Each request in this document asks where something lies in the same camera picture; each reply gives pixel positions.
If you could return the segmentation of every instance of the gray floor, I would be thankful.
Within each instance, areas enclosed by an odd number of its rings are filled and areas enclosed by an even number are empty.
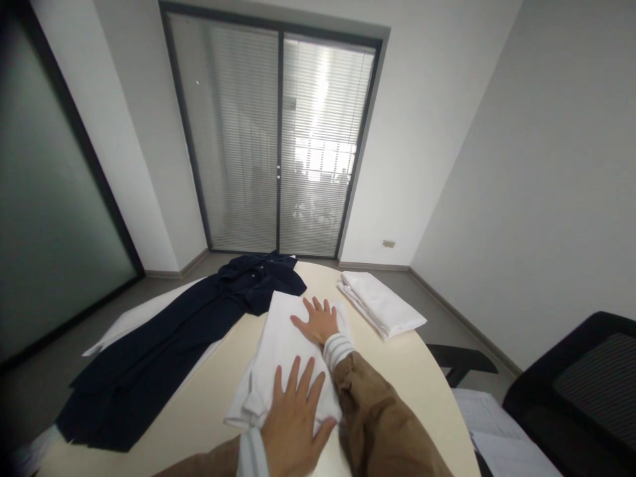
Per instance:
[[[4,376],[3,409],[7,413],[10,429],[7,436],[9,442],[6,444],[15,449],[30,442],[53,424],[70,395],[68,384],[90,362],[90,358],[82,358],[81,354],[101,338],[119,315],[184,283],[214,274],[219,267],[235,256],[210,254],[183,280],[145,278]],[[308,261],[339,268],[335,260]],[[469,373],[461,383],[461,388],[490,392],[498,401],[504,398],[506,390],[514,381],[513,374],[492,356],[461,322],[442,307],[409,273],[372,273],[428,319],[428,323],[417,330],[426,343],[479,349],[498,367],[500,373],[496,375]]]

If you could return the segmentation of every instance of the glass door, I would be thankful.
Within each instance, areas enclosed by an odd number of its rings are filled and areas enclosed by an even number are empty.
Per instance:
[[[280,251],[334,257],[375,49],[286,35]]]
[[[168,15],[212,250],[276,248],[278,33]]]
[[[382,41],[160,8],[209,248],[334,258]]]
[[[17,363],[143,277],[28,2],[3,30],[0,362]]]

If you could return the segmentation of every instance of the navy blue garment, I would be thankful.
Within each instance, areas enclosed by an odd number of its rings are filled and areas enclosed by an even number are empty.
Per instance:
[[[99,353],[71,383],[56,420],[64,438],[128,452],[211,343],[245,313],[265,313],[274,290],[300,296],[307,289],[295,264],[276,252],[235,258]]]

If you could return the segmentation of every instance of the door frame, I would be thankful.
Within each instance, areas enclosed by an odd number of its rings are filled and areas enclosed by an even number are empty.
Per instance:
[[[265,30],[273,30],[278,33],[278,124],[277,124],[277,167],[278,175],[281,176],[281,156],[282,156],[282,121],[283,121],[283,67],[284,67],[284,39],[285,33],[299,34],[311,38],[317,38],[321,40],[328,40],[333,42],[347,43],[355,46],[366,46],[375,50],[373,59],[373,65],[371,69],[371,75],[369,79],[369,87],[364,99],[364,107],[362,110],[362,118],[360,120],[360,128],[358,131],[358,140],[356,142],[356,153],[353,158],[353,165],[351,167],[351,179],[346,189],[346,196],[344,199],[343,217],[340,224],[340,230],[338,233],[338,239],[336,242],[334,256],[323,255],[302,255],[297,256],[302,258],[338,258],[339,250],[341,248],[341,242],[343,234],[345,232],[345,223],[347,222],[347,214],[349,210],[349,202],[354,187],[355,179],[357,178],[358,165],[360,163],[360,151],[364,143],[364,131],[369,118],[369,111],[371,108],[372,96],[375,91],[375,85],[378,74],[378,65],[380,64],[380,54],[384,40],[382,38],[372,38],[370,36],[362,36],[359,34],[351,34],[341,31],[332,31],[324,28],[315,28],[312,26],[299,25],[297,23],[289,23],[285,21],[277,21],[272,19],[265,19],[260,17],[253,17],[250,15],[243,15],[238,13],[232,13],[228,11],[209,9],[205,7],[196,7],[194,5],[185,5],[183,3],[176,3],[168,0],[159,0],[159,9],[161,13],[161,20],[164,27],[164,34],[166,37],[166,45],[168,47],[168,56],[170,58],[170,69],[172,70],[172,77],[174,79],[175,90],[177,94],[177,100],[179,103],[179,110],[181,113],[182,123],[184,125],[185,142],[188,149],[188,156],[190,158],[190,164],[192,167],[192,173],[194,176],[195,189],[197,192],[197,199],[199,201],[199,211],[201,213],[201,220],[203,221],[203,228],[205,230],[205,238],[207,246],[210,252],[221,253],[233,253],[244,254],[251,253],[252,250],[216,250],[213,249],[211,228],[207,218],[207,212],[205,210],[205,203],[203,201],[203,189],[201,186],[201,178],[199,175],[199,168],[196,160],[196,151],[194,148],[194,141],[192,136],[192,129],[189,123],[187,115],[187,105],[184,95],[183,82],[179,71],[179,64],[176,54],[176,47],[174,44],[174,37],[172,34],[172,28],[168,19],[168,14],[176,13],[179,15],[185,15],[200,19],[207,19],[213,21],[220,21],[224,23],[231,23],[234,25],[244,25],[248,27],[262,28]],[[281,178],[276,180],[276,250],[280,249],[280,188]]]

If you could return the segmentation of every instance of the window blinds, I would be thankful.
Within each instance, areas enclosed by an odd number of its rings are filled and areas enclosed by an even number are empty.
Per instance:
[[[211,248],[335,257],[376,49],[166,19]]]
[[[334,257],[375,50],[286,35],[280,251]]]
[[[169,19],[212,249],[271,252],[278,32],[175,14]]]

